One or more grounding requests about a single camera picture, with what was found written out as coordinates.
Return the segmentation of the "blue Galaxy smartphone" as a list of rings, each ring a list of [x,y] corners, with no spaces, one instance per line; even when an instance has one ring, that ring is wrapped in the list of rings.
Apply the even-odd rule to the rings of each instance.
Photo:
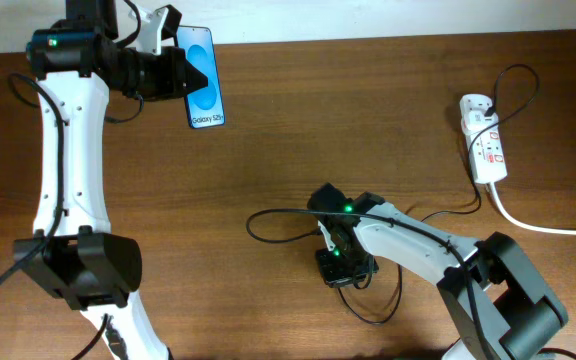
[[[180,26],[177,39],[179,47],[186,53],[187,61],[202,74],[197,81],[191,82],[195,90],[185,98],[189,126],[203,129],[224,125],[226,116],[210,29]]]

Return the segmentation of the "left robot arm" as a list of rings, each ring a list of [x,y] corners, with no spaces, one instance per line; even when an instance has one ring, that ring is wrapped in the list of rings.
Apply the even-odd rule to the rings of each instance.
[[[70,1],[27,45],[42,113],[42,181],[32,235],[14,244],[23,271],[97,329],[116,359],[168,359],[139,294],[140,248],[115,235],[103,187],[103,129],[112,92],[139,103],[184,98],[207,77],[177,44],[180,12],[132,10],[118,33],[111,1]]]

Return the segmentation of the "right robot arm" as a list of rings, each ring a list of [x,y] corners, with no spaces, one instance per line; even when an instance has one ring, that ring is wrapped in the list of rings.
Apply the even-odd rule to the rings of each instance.
[[[568,322],[562,302],[505,234],[450,234],[376,194],[351,199],[331,184],[307,207],[326,242],[316,259],[328,286],[369,283],[383,258],[438,289],[459,333],[447,359],[532,359]]]

